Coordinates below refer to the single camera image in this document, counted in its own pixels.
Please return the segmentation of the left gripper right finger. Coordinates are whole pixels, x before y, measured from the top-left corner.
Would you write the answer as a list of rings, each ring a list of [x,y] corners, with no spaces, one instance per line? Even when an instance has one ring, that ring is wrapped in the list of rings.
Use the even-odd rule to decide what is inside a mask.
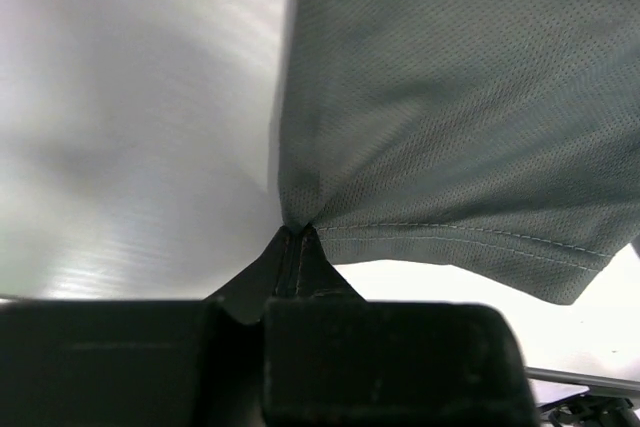
[[[311,225],[307,225],[301,235],[294,297],[364,300],[327,260],[319,235]]]

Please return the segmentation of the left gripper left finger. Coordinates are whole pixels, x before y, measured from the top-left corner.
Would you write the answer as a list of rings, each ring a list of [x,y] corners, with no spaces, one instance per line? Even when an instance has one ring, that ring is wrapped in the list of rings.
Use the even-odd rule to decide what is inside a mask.
[[[291,231],[280,227],[257,259],[209,295],[207,301],[218,305],[238,323],[257,323],[267,300],[274,295],[292,239]]]

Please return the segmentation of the dark grey t-shirt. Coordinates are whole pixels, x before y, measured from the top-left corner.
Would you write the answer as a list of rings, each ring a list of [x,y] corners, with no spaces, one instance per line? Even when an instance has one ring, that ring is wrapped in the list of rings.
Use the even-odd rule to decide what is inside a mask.
[[[568,305],[639,233],[639,0],[296,0],[285,225]]]

